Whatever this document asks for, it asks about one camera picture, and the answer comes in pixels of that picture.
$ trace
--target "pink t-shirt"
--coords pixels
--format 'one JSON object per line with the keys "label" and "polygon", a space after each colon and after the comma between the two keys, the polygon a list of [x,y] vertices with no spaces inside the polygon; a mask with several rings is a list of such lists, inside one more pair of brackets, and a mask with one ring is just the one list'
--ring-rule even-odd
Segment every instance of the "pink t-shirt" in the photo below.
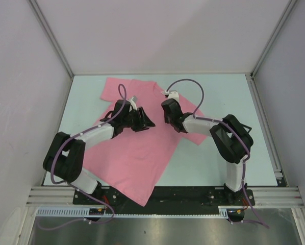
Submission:
{"label": "pink t-shirt", "polygon": [[[83,166],[128,198],[145,206],[182,137],[201,144],[206,136],[178,133],[170,124],[164,123],[161,106],[165,100],[161,93],[164,89],[153,81],[108,78],[100,98],[111,104],[99,120],[121,99],[117,89],[120,83],[126,87],[127,99],[135,95],[137,106],[143,107],[156,126],[137,133],[125,128],[115,138],[87,150]],[[181,95],[180,105],[183,112],[192,112],[196,108]]]}

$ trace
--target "reflective metal surface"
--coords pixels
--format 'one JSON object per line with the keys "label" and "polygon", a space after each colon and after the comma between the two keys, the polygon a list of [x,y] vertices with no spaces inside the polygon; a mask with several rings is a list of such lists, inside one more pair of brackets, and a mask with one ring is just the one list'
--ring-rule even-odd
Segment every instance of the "reflective metal surface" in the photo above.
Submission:
{"label": "reflective metal surface", "polygon": [[[225,219],[117,218],[105,225],[88,225],[80,221],[55,231],[42,231],[35,226],[29,244],[301,244],[290,209],[263,209],[258,212],[271,227],[270,230],[254,224],[231,225]],[[245,218],[255,217],[248,210]],[[43,217],[40,224],[54,227],[70,219]]]}

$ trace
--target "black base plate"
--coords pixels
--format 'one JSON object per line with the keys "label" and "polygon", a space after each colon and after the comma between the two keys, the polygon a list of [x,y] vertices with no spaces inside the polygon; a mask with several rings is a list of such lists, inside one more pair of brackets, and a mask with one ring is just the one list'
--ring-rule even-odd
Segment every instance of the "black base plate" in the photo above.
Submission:
{"label": "black base plate", "polygon": [[[254,205],[252,190],[246,190]],[[113,187],[103,187],[103,195],[117,214],[204,215],[219,214],[218,206],[231,206],[225,198],[223,187],[213,186],[156,186],[145,207],[133,202]],[[78,191],[73,204],[97,205]],[[243,194],[232,206],[243,206]]]}

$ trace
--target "light blue tabletop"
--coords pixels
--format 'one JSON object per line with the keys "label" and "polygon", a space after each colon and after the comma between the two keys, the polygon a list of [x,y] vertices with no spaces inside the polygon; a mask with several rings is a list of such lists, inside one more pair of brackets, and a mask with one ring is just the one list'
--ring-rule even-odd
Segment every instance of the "light blue tabletop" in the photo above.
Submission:
{"label": "light blue tabletop", "polygon": [[[78,133],[92,126],[104,113],[109,102],[102,101],[99,97],[107,77],[110,76],[75,76],[60,131],[68,134]],[[252,127],[250,134],[254,145],[251,148],[251,159],[247,162],[248,185],[277,185],[245,75],[122,75],[113,77],[156,81],[165,89],[175,80],[182,78],[191,78],[200,82],[205,91],[205,100],[200,108],[204,115],[223,118],[233,114],[240,122]],[[176,89],[196,105],[201,99],[201,91],[194,83],[180,82],[172,89]],[[183,138],[157,185],[218,186],[224,184],[225,177],[225,160],[219,155],[211,137],[199,146]],[[44,184],[52,185],[49,175],[46,176]]]}

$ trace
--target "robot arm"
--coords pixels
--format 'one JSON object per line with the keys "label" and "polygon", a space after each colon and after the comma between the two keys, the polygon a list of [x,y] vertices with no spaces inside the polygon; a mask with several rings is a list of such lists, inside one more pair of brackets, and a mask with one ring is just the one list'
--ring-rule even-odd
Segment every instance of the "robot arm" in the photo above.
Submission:
{"label": "robot arm", "polygon": [[[135,96],[126,101],[122,111],[113,120],[104,123],[110,119],[109,116],[114,116],[120,110],[122,103],[123,100],[118,100],[114,110],[108,112],[105,118],[100,120],[96,129],[80,134],[79,137],[71,140],[65,146],[55,165],[55,176],[88,194],[92,194],[97,187],[100,188],[100,183],[90,177],[83,169],[85,151],[102,141],[115,138],[123,132],[124,128],[131,128],[134,132],[139,132],[155,126],[145,114],[143,108],[137,108]],[[70,137],[63,132],[56,134],[43,163],[46,171],[51,170],[58,149]]]}
{"label": "robot arm", "polygon": [[[242,158],[246,151],[228,128],[211,120],[194,118],[192,113],[183,113],[179,104],[179,94],[176,91],[164,92],[167,99],[162,103],[165,122],[171,124],[177,132],[199,133],[212,136],[221,156],[226,160],[227,177],[225,186],[232,192],[242,188]],[[253,139],[249,135],[251,128],[241,124],[235,116],[227,115],[223,122],[228,124],[246,144],[249,151]]]}

